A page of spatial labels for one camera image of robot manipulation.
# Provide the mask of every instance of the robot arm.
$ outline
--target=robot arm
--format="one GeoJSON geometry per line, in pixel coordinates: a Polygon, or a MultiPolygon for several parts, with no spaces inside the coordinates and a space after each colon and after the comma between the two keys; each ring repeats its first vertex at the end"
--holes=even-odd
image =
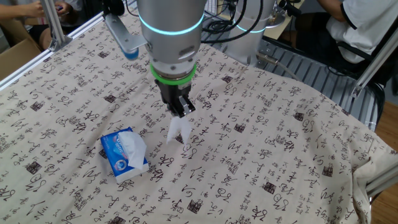
{"type": "Polygon", "coordinates": [[[138,57],[145,45],[150,70],[160,88],[162,101],[180,118],[195,110],[188,99],[200,47],[201,23],[206,0],[137,0],[142,35],[131,35],[118,16],[121,0],[104,0],[104,18],[129,60],[138,57]]]}

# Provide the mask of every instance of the person's arm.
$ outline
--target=person's arm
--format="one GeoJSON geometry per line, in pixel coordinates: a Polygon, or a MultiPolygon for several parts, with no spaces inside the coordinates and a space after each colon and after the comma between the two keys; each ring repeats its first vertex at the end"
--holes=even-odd
{"type": "Polygon", "coordinates": [[[18,6],[5,6],[0,4],[0,19],[14,19],[17,17],[44,17],[40,1],[18,6]]]}
{"type": "Polygon", "coordinates": [[[58,10],[57,13],[59,16],[62,17],[63,21],[71,25],[77,22],[79,18],[79,13],[77,13],[77,11],[74,10],[74,8],[70,4],[59,1],[55,3],[55,7],[62,7],[62,9],[58,10]]]}
{"type": "Polygon", "coordinates": [[[341,10],[342,3],[339,0],[318,0],[318,2],[337,21],[346,22],[343,11],[341,10]]]}

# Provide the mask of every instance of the floor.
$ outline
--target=floor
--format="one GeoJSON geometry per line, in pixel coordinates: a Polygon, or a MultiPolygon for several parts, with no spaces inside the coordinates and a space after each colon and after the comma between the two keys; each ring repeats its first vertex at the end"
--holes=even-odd
{"type": "MultiPolygon", "coordinates": [[[[386,102],[376,133],[398,151],[398,106],[386,102]]],[[[372,205],[372,224],[396,224],[398,221],[398,184],[383,191],[372,205]]]]}

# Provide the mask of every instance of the table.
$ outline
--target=table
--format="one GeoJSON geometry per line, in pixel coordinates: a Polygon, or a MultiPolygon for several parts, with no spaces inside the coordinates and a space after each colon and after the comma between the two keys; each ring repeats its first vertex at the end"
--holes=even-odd
{"type": "Polygon", "coordinates": [[[140,50],[127,61],[102,22],[0,92],[6,223],[370,223],[361,190],[397,155],[349,113],[203,45],[190,142],[166,144],[140,50]],[[128,126],[150,170],[117,184],[99,138],[128,126]]]}

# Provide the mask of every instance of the white shirt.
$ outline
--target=white shirt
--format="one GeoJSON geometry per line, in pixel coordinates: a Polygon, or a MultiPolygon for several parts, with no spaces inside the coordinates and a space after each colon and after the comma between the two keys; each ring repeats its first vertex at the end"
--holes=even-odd
{"type": "MultiPolygon", "coordinates": [[[[326,25],[330,35],[370,55],[397,18],[398,0],[345,0],[341,9],[346,22],[332,17],[326,25]]],[[[351,63],[364,60],[341,47],[340,52],[351,63]]]]}

